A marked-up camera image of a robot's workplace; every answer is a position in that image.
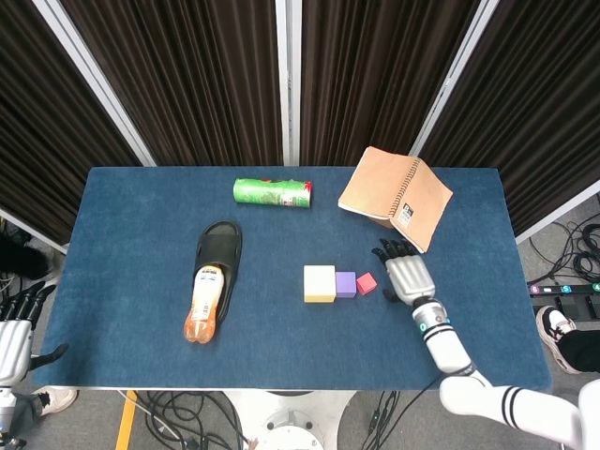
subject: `bottle label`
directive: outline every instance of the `bottle label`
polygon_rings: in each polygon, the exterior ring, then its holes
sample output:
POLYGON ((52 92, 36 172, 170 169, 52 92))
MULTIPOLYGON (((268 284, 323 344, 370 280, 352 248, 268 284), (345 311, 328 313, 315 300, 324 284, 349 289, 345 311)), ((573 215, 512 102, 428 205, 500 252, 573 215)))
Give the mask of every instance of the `bottle label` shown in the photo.
POLYGON ((223 273, 218 267, 203 267, 194 280, 192 294, 192 321, 207 321, 213 305, 217 305, 223 289, 223 273))

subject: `notebook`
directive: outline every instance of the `notebook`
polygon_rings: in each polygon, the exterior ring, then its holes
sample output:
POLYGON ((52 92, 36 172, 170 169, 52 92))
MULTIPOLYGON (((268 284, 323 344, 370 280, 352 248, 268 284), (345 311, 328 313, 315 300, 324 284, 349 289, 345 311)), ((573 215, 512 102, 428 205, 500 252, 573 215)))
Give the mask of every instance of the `notebook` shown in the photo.
POLYGON ((451 197, 422 159, 369 147, 337 205, 396 228, 423 253, 451 197))

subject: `black slipper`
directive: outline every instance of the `black slipper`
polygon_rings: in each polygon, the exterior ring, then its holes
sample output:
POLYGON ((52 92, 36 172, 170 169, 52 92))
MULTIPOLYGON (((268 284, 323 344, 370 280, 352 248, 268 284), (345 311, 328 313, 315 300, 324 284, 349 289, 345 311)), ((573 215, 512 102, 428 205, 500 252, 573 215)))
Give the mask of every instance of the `black slipper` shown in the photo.
POLYGON ((242 231, 235 222, 220 221, 202 232, 196 251, 194 276, 205 265, 217 265, 223 271, 223 291, 218 299, 217 325, 227 316, 233 284, 242 255, 242 231))

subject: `robotic arm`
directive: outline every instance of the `robotic arm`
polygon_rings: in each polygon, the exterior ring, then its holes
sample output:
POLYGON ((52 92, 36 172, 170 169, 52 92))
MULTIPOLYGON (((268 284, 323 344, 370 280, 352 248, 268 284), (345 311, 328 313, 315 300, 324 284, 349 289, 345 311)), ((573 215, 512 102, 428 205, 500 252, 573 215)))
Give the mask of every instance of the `robotic arm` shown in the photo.
POLYGON ((17 399, 12 387, 21 382, 30 370, 35 370, 60 358, 68 345, 60 345, 54 352, 31 355, 34 330, 46 298, 55 285, 41 289, 44 282, 9 297, 0 304, 0 450, 12 445, 22 448, 24 442, 9 436, 10 424, 17 399))
POLYGON ((591 448, 582 441, 582 418, 573 404, 515 386, 492 386, 462 346, 445 307, 434 298, 435 284, 413 246, 385 239, 381 242, 383 249, 374 248, 372 252, 385 265, 395 291, 384 290, 383 294, 391 302, 401 301, 412 307, 412 318, 427 349, 446 374, 440 385, 446 410, 487 417, 577 450, 591 448))

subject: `person's foot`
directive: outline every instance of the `person's foot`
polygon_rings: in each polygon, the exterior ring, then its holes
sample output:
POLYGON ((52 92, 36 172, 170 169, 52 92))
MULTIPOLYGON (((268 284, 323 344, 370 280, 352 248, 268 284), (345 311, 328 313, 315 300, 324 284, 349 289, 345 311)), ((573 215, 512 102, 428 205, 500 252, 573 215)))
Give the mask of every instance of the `person's foot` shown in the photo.
POLYGON ((575 323, 571 319, 564 317, 555 307, 540 308, 535 315, 535 323, 537 324, 537 331, 540 334, 540 338, 548 346, 552 352, 552 356, 554 356, 554 360, 561 369, 567 373, 581 373, 566 362, 557 345, 564 335, 577 330, 575 323))
POLYGON ((54 389, 44 386, 33 395, 37 395, 41 401, 41 415, 60 413, 71 406, 77 398, 78 391, 75 389, 54 389))

